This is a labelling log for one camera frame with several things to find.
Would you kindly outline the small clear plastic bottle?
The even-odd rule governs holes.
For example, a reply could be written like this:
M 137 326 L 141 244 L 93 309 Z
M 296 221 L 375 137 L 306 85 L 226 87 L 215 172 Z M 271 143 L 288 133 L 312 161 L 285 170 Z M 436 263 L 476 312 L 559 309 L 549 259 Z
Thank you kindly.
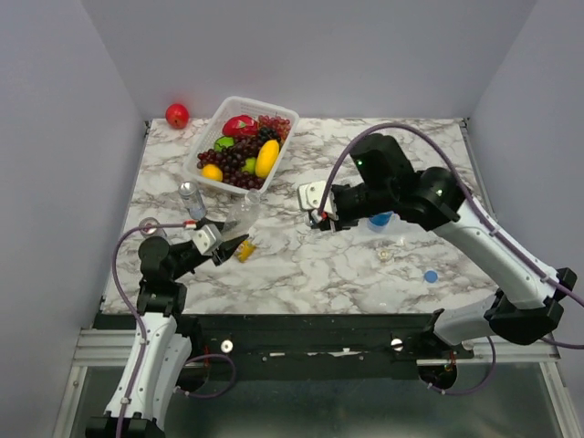
M 245 235 L 255 224 L 261 210 L 261 193 L 250 189 L 230 208 L 221 231 L 225 242 Z

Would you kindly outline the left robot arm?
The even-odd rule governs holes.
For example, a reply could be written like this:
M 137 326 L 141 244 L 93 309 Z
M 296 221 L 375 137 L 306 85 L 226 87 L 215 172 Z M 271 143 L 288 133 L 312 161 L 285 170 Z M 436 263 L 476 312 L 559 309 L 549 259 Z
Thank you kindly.
M 177 380 L 188 363 L 220 360 L 233 368 L 234 361 L 224 353 L 202 348 L 200 330 L 181 316 L 187 295 L 180 278 L 207 261 L 220 266 L 248 237 L 240 232 L 224 239 L 224 223 L 203 219 L 178 223 L 177 228 L 192 231 L 192 237 L 179 244 L 157 235 L 160 224 L 136 227 L 148 231 L 138 250 L 141 262 L 140 290 L 136 302 L 124 291 L 119 295 L 135 319 L 130 355 L 117 389 L 104 413 L 89 419 L 87 437 L 163 437 L 165 418 L 172 396 L 179 392 Z

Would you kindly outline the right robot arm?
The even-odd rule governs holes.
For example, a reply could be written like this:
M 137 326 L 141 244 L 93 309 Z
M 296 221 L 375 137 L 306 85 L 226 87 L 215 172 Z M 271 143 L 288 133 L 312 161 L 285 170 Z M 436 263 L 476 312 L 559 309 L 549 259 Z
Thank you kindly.
M 488 215 L 452 167 L 413 169 L 389 135 L 360 135 L 348 155 L 360 173 L 355 186 L 313 182 L 298 188 L 312 228 L 340 231 L 362 218 L 394 213 L 457 247 L 495 282 L 497 291 L 465 307 L 438 310 L 419 339 L 441 357 L 468 339 L 497 335 L 530 345 L 553 332 L 564 314 L 560 301 L 576 274 L 537 260 Z

